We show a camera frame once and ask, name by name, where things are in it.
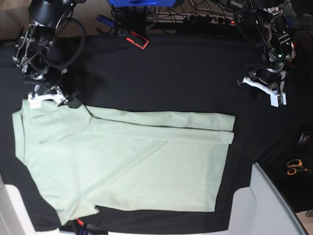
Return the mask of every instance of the light green shirt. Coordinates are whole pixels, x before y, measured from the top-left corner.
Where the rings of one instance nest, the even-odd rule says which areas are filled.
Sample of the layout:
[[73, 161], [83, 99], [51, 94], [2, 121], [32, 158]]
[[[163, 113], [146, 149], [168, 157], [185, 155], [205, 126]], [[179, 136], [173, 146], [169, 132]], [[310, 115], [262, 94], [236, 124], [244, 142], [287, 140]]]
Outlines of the light green shirt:
[[49, 101], [31, 110], [27, 100], [13, 114], [16, 156], [63, 225], [95, 206], [213, 212], [234, 121]]

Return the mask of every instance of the blue device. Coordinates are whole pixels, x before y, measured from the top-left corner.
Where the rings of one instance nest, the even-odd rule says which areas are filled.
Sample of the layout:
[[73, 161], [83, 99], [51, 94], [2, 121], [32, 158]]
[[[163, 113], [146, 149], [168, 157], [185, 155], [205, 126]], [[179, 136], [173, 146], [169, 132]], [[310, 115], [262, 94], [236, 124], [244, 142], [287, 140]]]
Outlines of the blue device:
[[109, 0], [109, 3], [116, 6], [180, 6], [184, 0]]

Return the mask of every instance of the scissors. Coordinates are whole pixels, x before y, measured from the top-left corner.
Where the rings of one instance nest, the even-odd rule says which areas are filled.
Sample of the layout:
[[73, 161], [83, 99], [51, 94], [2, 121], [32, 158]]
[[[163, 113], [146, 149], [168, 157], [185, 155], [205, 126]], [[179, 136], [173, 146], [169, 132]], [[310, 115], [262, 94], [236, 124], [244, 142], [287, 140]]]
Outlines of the scissors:
[[300, 159], [293, 159], [287, 162], [287, 168], [288, 168], [287, 170], [288, 175], [295, 175], [296, 173], [300, 173], [300, 172], [307, 172], [307, 173], [313, 174], [313, 171], [305, 168], [302, 165], [302, 161]]

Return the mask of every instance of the black table surface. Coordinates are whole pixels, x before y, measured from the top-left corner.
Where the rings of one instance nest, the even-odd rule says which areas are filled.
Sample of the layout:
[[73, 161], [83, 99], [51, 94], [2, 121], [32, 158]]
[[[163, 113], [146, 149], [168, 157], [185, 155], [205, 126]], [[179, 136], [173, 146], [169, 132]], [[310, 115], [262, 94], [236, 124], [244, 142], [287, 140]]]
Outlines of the black table surface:
[[[272, 172], [279, 165], [279, 174], [285, 175], [282, 165], [290, 158], [285, 153], [291, 150], [302, 126], [313, 124], [310, 65], [303, 63], [290, 73], [285, 85], [288, 104], [275, 108], [270, 106], [268, 96], [252, 100], [249, 87], [238, 87], [236, 82], [247, 75], [246, 64], [258, 62], [262, 50], [244, 42], [200, 36], [155, 35], [150, 41], [141, 50], [115, 37], [89, 37], [83, 55], [72, 69], [86, 80], [87, 105], [236, 116], [235, 138], [227, 154], [216, 211], [126, 212], [100, 208], [100, 214], [83, 220], [124, 233], [226, 230], [233, 194], [249, 186], [252, 164], [262, 162]], [[78, 43], [79, 39], [62, 39], [54, 47], [66, 57]], [[13, 46], [0, 47], [0, 172], [5, 183], [21, 191], [36, 230], [47, 231], [60, 226], [57, 214], [39, 195], [27, 168], [15, 158], [11, 114], [21, 108], [29, 87], [23, 84], [23, 74], [13, 69], [13, 52]], [[313, 167], [309, 158], [305, 163]]]

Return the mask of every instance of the folded shirt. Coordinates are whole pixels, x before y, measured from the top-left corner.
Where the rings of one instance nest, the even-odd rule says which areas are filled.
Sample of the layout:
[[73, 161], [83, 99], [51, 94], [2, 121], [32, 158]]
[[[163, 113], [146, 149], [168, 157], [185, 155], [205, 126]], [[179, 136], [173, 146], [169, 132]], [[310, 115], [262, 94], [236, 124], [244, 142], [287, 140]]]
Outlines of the folded shirt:
[[126, 112], [27, 100], [13, 114], [16, 157], [62, 225], [98, 213], [213, 212], [234, 116]]

